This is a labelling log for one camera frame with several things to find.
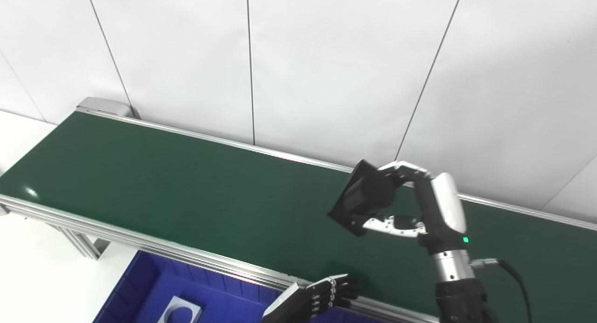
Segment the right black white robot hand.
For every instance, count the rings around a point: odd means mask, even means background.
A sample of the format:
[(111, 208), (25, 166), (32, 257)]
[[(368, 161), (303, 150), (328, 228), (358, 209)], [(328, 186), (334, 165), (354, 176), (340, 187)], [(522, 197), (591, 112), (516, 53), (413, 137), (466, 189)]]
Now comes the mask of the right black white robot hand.
[(399, 217), (369, 217), (364, 230), (374, 230), (393, 236), (416, 238), (429, 255), (466, 249), (465, 213), (458, 197), (456, 183), (449, 173), (433, 176), (428, 170), (407, 161), (393, 161), (378, 168), (401, 187), (411, 182), (421, 217), (412, 225), (396, 225)]

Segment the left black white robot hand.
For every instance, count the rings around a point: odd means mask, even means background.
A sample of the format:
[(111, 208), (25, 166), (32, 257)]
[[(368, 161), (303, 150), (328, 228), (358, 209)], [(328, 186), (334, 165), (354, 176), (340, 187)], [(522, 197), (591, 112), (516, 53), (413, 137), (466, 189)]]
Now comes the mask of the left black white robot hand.
[(308, 323), (330, 308), (349, 308), (360, 294), (360, 283), (351, 274), (328, 276), (305, 287), (295, 282), (266, 308), (261, 322)]

